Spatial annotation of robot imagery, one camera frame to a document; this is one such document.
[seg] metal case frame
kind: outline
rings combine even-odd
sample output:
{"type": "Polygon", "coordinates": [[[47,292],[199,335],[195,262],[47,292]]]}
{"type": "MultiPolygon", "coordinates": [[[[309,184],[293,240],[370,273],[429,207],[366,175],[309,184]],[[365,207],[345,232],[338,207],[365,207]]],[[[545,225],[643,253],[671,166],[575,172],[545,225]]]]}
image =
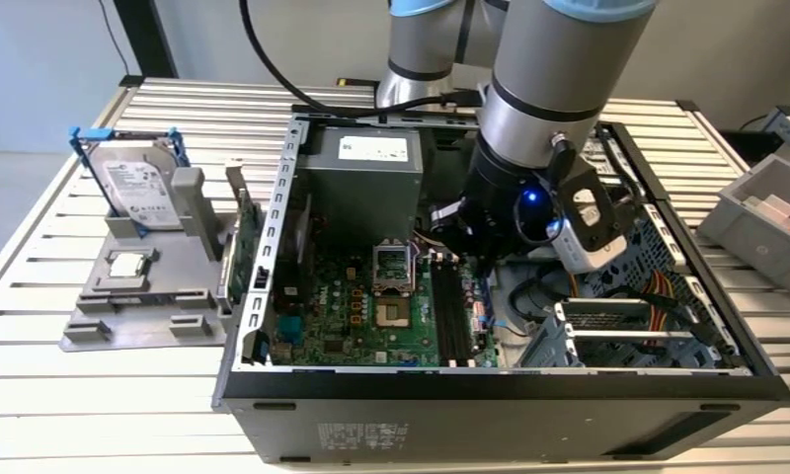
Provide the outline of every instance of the metal case frame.
{"type": "MultiPolygon", "coordinates": [[[[625,127],[607,129],[749,367],[743,376],[661,369],[263,367],[274,329],[271,272],[295,155],[311,120],[289,123],[254,278],[226,340],[214,408],[230,411],[266,462],[662,459],[790,402],[790,391],[711,274],[625,127]]],[[[475,129],[473,117],[406,114],[375,126],[475,129]]]]}

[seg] white label sticker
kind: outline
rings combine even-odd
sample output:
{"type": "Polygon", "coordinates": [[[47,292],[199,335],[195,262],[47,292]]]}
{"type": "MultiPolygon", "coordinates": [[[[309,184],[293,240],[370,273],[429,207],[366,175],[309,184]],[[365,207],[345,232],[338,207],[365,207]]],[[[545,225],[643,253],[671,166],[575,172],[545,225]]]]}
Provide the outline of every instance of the white label sticker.
{"type": "Polygon", "coordinates": [[[105,172],[131,219],[150,229],[179,226],[158,168],[142,161],[106,161],[105,172]]]}
{"type": "Polygon", "coordinates": [[[403,449],[407,423],[319,423],[318,440],[327,450],[403,449]]]}
{"type": "Polygon", "coordinates": [[[343,136],[339,139],[341,160],[409,161],[406,138],[385,136],[343,136]]]}

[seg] metal slatted table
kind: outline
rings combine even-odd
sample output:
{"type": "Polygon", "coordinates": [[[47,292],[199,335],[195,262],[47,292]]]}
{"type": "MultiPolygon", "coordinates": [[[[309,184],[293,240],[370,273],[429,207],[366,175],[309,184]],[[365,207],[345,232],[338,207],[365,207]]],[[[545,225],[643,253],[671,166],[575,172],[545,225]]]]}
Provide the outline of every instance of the metal slatted table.
{"type": "MultiPolygon", "coordinates": [[[[310,88],[319,101],[366,106],[362,88],[310,88]]],[[[233,207],[223,163],[243,158],[255,198],[267,203],[290,96],[274,86],[150,79],[122,87],[95,125],[185,134],[203,169],[205,195],[233,207]]],[[[625,123],[695,227],[717,190],[745,165],[702,114],[674,102],[613,100],[605,120],[625,123]]],[[[0,255],[0,472],[186,472],[265,466],[227,415],[209,408],[221,348],[63,354],[55,342],[73,309],[106,227],[105,201],[73,158],[0,255]]],[[[790,385],[790,293],[701,240],[702,250],[758,340],[790,385]]],[[[311,467],[317,471],[341,466],[311,467]]],[[[790,407],[666,462],[602,464],[358,465],[374,472],[559,471],[790,473],[790,407]]]]}

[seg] robotic arm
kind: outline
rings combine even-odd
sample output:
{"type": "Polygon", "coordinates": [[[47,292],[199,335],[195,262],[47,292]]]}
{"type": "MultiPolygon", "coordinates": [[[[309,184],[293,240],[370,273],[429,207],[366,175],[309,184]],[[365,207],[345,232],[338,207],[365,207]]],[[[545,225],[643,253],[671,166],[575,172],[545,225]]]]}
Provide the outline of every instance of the robotic arm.
{"type": "Polygon", "coordinates": [[[485,61],[497,45],[465,190],[431,214],[434,238],[474,257],[478,271],[507,253],[551,243],[566,269],[589,272],[625,249],[637,197],[603,188],[577,150],[655,1],[393,1],[379,106],[449,92],[454,61],[485,61]],[[471,32],[483,54],[467,53],[471,32]]]}

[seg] blue drive bracket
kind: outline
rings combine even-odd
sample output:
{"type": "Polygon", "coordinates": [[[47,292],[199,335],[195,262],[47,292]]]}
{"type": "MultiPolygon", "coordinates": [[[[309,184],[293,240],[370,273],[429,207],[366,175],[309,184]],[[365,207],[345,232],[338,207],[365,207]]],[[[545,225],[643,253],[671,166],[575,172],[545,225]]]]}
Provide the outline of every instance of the blue drive bracket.
{"type": "MultiPolygon", "coordinates": [[[[169,128],[166,133],[150,133],[150,132],[135,132],[135,131],[117,131],[114,128],[89,128],[87,130],[82,131],[78,126],[71,126],[69,128],[69,146],[75,152],[75,157],[81,162],[82,166],[90,172],[90,176],[93,177],[93,181],[95,181],[95,186],[99,187],[99,191],[102,192],[102,196],[105,197],[105,201],[107,202],[107,207],[110,209],[110,215],[113,217],[121,217],[117,209],[114,207],[114,203],[105,193],[105,188],[102,187],[102,182],[95,174],[95,170],[90,165],[90,157],[87,156],[87,150],[91,147],[93,143],[99,143],[102,141],[111,141],[111,140],[161,140],[165,142],[165,145],[171,146],[174,163],[178,167],[189,167],[189,158],[186,157],[186,148],[183,147],[183,138],[181,136],[181,132],[173,127],[169,128]]],[[[138,229],[138,233],[141,236],[146,235],[149,229],[138,222],[134,222],[134,225],[138,229]]]]}

